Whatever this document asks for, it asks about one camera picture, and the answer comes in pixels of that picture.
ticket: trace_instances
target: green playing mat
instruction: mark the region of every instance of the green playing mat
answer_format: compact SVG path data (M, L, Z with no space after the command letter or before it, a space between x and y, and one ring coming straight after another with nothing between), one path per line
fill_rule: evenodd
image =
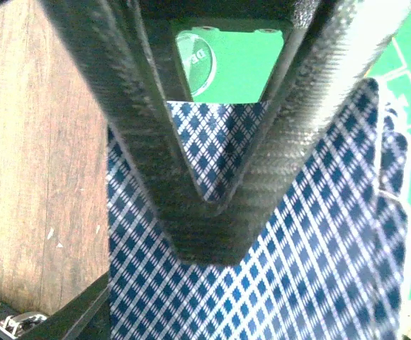
M195 28L180 33L177 44L195 101L250 103L259 100L283 38L279 31L230 33ZM411 16L370 75L387 81L407 112L411 134Z

